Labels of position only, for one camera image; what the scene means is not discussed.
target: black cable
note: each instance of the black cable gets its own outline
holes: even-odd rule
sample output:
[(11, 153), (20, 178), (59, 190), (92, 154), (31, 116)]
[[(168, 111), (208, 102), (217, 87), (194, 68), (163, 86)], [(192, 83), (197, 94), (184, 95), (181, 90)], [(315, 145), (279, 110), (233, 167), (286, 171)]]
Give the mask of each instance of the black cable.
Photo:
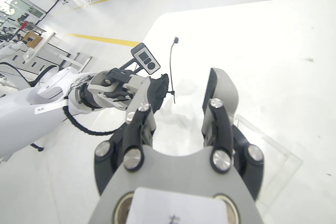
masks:
[(109, 131), (109, 132), (95, 132), (95, 131), (91, 131), (85, 127), (83, 127), (81, 124), (79, 124), (77, 122), (77, 120), (70, 114), (69, 112), (69, 106), (65, 105), (63, 107), (63, 111), (64, 114), (66, 115), (66, 117), (70, 120), (71, 124), (74, 125), (76, 128), (80, 129), (82, 132), (89, 134), (89, 135), (94, 135), (94, 136), (104, 136), (104, 135), (111, 135), (114, 133), (114, 131)]
[(177, 37), (175, 37), (174, 39), (174, 42), (173, 42), (173, 45), (171, 45), (170, 47), (170, 57), (169, 57), (169, 69), (170, 69), (170, 80), (171, 80), (171, 93), (172, 95), (174, 96), (174, 104), (175, 104), (175, 91), (174, 91), (174, 88), (173, 88), (173, 76), (171, 74), (171, 54), (172, 54), (172, 51), (173, 51), (173, 46), (175, 44), (177, 44), (179, 42), (179, 39)]

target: cardboard box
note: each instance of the cardboard box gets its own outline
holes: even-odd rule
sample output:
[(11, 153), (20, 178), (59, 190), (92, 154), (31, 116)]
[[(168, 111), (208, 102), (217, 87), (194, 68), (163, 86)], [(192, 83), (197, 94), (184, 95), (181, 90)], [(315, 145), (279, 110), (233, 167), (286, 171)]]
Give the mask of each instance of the cardboard box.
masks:
[(39, 35), (36, 34), (35, 32), (28, 32), (28, 33), (24, 36), (24, 38), (22, 39), (22, 41), (24, 41), (24, 40), (25, 40), (25, 41), (28, 41), (28, 40), (30, 40), (30, 39), (31, 39), (31, 41), (29, 41), (29, 42), (27, 43), (27, 47), (34, 49), (34, 48), (38, 45), (38, 43), (41, 42), (41, 40), (43, 39), (43, 37), (39, 36)]

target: label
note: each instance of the label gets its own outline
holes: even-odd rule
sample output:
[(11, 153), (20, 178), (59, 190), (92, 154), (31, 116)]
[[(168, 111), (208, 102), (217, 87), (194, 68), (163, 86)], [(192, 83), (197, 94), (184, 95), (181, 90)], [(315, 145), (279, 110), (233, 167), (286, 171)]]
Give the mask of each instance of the label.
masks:
[(139, 187), (126, 224), (228, 224), (226, 205), (209, 197)]
[(58, 103), (45, 104), (35, 108), (35, 114), (41, 114), (51, 110), (57, 110), (58, 108), (64, 107), (67, 105), (67, 100), (60, 101)]

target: white table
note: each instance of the white table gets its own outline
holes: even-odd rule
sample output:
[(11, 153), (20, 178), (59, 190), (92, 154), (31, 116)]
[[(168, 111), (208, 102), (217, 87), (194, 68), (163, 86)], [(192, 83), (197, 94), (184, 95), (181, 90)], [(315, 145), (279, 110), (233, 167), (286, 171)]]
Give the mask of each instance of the white table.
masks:
[[(38, 55), (38, 52), (39, 52), (42, 48), (44, 48), (45, 45), (46, 45), (47, 43), (49, 43), (49, 41), (50, 41), (52, 38), (54, 38), (54, 36), (56, 36), (56, 34), (57, 34), (56, 32), (53, 32), (49, 37), (47, 37), (47, 38), (43, 38), (43, 39), (40, 41), (40, 43), (38, 43), (37, 46), (36, 46), (34, 49), (30, 48), (30, 49), (24, 54), (24, 61), (25, 61), (26, 63), (29, 63), (30, 61), (32, 61), (32, 60), (34, 59), (34, 57), (36, 57), (36, 56)], [(60, 53), (58, 53), (58, 52), (56, 52), (56, 51), (49, 50), (49, 49), (48, 49), (48, 51), (49, 51), (51, 54), (53, 54), (53, 55), (55, 55), (55, 56), (58, 56), (58, 57), (62, 58), (62, 59), (65, 60), (65, 61), (70, 62), (71, 64), (74, 64), (74, 65), (76, 65), (76, 66), (79, 66), (79, 67), (80, 67), (80, 69), (79, 69), (79, 72), (80, 72), (80, 73), (83, 71), (83, 69), (86, 67), (86, 65), (87, 65), (87, 64), (90, 62), (90, 60), (92, 59), (92, 56), (90, 56), (90, 57), (87, 58), (86, 61), (82, 64), (82, 63), (79, 63), (79, 62), (75, 61), (75, 59), (78, 57), (79, 53), (76, 54), (75, 59), (71, 59), (71, 58), (66, 57), (65, 55), (62, 55), (62, 54), (60, 54)]]
[(329, 194), (336, 182), (327, 175), (335, 169), (335, 11), (336, 0), (277, 0), (157, 19), (144, 40), (161, 64), (154, 77), (169, 73), (175, 36), (180, 43), (172, 56), (176, 105), (168, 97), (155, 114), (154, 148), (170, 155), (202, 148), (208, 75), (221, 68), (238, 89), (243, 129), (265, 151), (265, 221), (329, 223), (336, 216)]

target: small display device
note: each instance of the small display device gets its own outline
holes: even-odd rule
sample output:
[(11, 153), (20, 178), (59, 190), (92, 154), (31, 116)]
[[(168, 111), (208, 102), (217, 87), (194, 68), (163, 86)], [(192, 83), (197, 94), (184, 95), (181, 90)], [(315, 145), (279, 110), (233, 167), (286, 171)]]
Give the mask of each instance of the small display device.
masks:
[(131, 50), (131, 54), (137, 60), (137, 63), (150, 75), (161, 67), (144, 43), (134, 47)]

